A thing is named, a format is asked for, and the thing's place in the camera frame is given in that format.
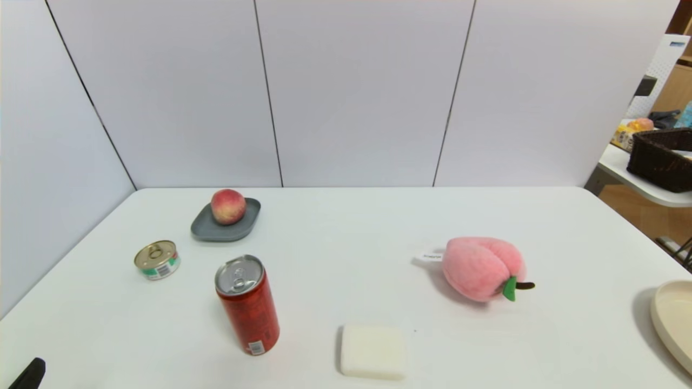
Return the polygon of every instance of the wooden floor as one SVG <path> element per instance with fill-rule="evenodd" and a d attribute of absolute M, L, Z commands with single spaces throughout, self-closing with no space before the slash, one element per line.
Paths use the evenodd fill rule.
<path fill-rule="evenodd" d="M 692 208 L 660 206 L 625 185 L 606 185 L 599 197 L 651 239 L 666 235 L 682 244 L 692 236 Z"/>

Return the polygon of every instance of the white table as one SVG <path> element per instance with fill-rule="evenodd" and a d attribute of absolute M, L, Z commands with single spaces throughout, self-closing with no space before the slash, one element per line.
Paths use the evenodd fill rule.
<path fill-rule="evenodd" d="M 613 145 L 608 145 L 599 161 L 598 168 L 612 178 L 637 191 L 645 198 L 666 207 L 692 207 L 692 192 L 673 193 L 639 178 L 627 171 L 630 155 Z"/>
<path fill-rule="evenodd" d="M 146 189 L 115 209 L 0 321 L 0 388 L 34 356 L 42 389 L 692 385 L 648 315 L 655 287 L 690 275 L 585 190 L 245 189 L 262 202 L 253 233 L 197 242 L 190 223 L 214 191 Z M 412 263 L 463 235 L 513 242 L 537 287 L 480 305 Z M 158 239 L 182 265 L 151 282 L 132 260 Z M 282 330 L 259 357 L 239 349 L 213 285 L 244 253 L 268 269 Z M 341 375 L 345 323 L 399 326 L 408 378 Z"/>

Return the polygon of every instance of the brown stem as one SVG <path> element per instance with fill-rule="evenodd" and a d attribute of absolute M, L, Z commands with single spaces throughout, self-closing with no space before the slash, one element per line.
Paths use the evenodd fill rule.
<path fill-rule="evenodd" d="M 536 287 L 536 284 L 532 282 L 517 282 L 517 289 L 519 290 L 527 290 L 527 289 L 533 289 Z"/>

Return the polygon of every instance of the yellow package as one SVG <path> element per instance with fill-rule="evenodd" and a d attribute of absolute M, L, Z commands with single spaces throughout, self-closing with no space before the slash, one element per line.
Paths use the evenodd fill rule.
<path fill-rule="evenodd" d="M 632 137 L 638 131 L 632 127 L 627 127 L 626 125 L 619 125 L 615 135 L 610 139 L 610 144 L 616 145 L 626 152 L 632 152 L 632 144 L 635 142 Z"/>
<path fill-rule="evenodd" d="M 610 143 L 626 152 L 632 152 L 632 144 L 635 142 L 634 134 L 649 131 L 653 128 L 653 122 L 647 118 L 632 120 L 627 125 L 618 126 L 615 135 L 610 139 Z"/>

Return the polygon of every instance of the barcode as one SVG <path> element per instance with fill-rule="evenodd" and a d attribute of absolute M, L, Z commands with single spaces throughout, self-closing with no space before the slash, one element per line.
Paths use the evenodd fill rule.
<path fill-rule="evenodd" d="M 264 345 L 262 344 L 262 341 L 248 343 L 248 346 L 250 346 L 250 352 L 252 355 L 264 354 Z"/>
<path fill-rule="evenodd" d="M 165 265 L 163 265 L 163 266 L 160 266 L 160 267 L 156 268 L 156 271 L 158 271 L 158 274 L 159 274 L 161 277 L 165 277 L 165 276 L 168 275 L 168 273 L 171 272 L 171 268 L 168 267 L 168 265 L 165 264 Z"/>

